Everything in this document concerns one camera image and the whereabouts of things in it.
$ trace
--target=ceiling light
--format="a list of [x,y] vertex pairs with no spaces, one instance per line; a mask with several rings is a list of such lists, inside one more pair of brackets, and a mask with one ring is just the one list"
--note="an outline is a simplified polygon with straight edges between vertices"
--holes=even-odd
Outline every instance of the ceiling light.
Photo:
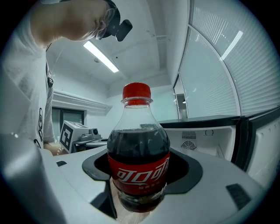
[[222,60],[224,60],[226,58],[226,56],[228,56],[229,52],[234,48],[234,46],[237,44],[237,42],[242,37],[242,35],[243,35],[243,32],[238,31],[237,35],[235,36],[235,38],[233,39],[231,44],[229,45],[229,47],[226,49],[226,51],[222,55],[222,57],[221,57]]
[[95,55],[99,60],[101,60],[113,73],[119,71],[116,66],[90,41],[84,44],[84,47],[88,49],[93,55]]

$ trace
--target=hand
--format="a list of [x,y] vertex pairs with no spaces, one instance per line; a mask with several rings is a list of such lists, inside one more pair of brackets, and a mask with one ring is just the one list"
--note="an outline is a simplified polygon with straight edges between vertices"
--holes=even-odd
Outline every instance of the hand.
[[[61,145],[59,145],[59,144],[50,145],[49,143],[44,143],[44,149],[51,151],[53,156],[57,156],[57,152],[60,148],[61,148]],[[62,149],[59,153],[59,155],[65,155],[65,154],[68,154],[68,153],[64,149]]]

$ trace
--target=window frame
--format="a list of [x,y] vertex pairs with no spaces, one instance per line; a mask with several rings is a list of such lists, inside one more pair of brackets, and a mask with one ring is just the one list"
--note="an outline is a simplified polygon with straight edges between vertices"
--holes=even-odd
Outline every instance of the window frame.
[[52,109],[59,110],[59,126],[60,130],[63,125],[63,113],[74,113],[74,114],[81,114],[82,115],[82,125],[84,125],[84,111],[83,110],[75,110],[75,109],[67,109],[67,108],[60,108],[60,107],[52,107]]

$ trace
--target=ventilation grille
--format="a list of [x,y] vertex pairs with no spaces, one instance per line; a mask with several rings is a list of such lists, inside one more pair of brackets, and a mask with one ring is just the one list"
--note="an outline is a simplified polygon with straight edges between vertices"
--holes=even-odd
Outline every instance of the ventilation grille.
[[190,149],[194,151],[196,149],[196,145],[191,141],[186,141],[182,144],[181,148]]
[[196,132],[195,131],[183,131],[182,139],[196,139]]
[[157,43],[167,42],[167,36],[166,35],[156,36],[156,39],[157,39]]

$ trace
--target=glasses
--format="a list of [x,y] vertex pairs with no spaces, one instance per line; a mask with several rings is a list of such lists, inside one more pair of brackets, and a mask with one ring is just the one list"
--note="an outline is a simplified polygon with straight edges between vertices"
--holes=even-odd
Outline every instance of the glasses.
[[114,6],[114,8],[110,8],[110,9],[108,9],[106,11],[105,16],[103,18],[103,21],[105,22],[106,27],[103,30],[98,31],[97,35],[95,36],[95,39],[97,39],[97,40],[101,40],[102,39],[102,37],[106,33],[106,29],[107,29],[109,23],[114,18],[115,11],[116,11],[116,7],[115,6]]

